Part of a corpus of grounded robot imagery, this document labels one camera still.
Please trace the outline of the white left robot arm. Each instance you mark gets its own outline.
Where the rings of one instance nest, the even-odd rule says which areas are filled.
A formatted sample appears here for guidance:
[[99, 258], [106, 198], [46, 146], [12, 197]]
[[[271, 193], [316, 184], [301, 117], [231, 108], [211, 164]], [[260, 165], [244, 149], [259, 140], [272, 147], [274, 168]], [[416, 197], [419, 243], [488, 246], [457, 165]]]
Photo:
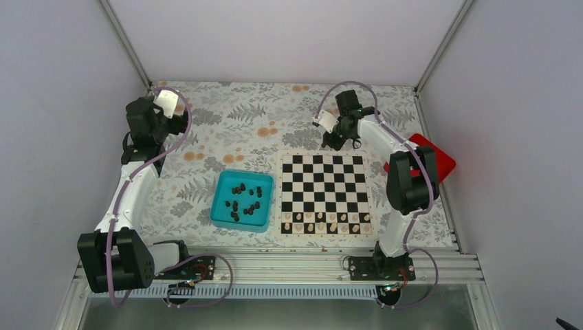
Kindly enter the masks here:
[[183, 135], [188, 114], [174, 113], [179, 96], [161, 91], [139, 97], [126, 106], [129, 132], [122, 141], [121, 176], [102, 221], [80, 235], [77, 249], [89, 287], [94, 293], [147, 288], [161, 270], [173, 278], [185, 277], [191, 259], [176, 241], [149, 247], [138, 230], [149, 194], [160, 177], [164, 142], [169, 135]]

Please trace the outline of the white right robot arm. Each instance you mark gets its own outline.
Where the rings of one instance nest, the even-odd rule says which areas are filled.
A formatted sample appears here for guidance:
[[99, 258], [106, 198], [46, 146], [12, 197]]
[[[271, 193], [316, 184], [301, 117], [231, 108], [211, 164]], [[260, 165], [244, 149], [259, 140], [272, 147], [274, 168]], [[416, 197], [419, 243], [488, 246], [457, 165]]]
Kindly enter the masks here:
[[324, 129], [323, 146], [338, 151], [347, 140], [364, 140], [388, 162], [390, 219], [372, 256], [374, 275], [388, 280], [406, 268], [416, 219], [430, 212], [439, 196], [437, 155], [432, 147], [419, 146], [389, 128], [377, 107], [363, 107], [354, 90], [339, 93], [335, 101], [338, 115], [318, 107], [313, 118], [313, 124]]

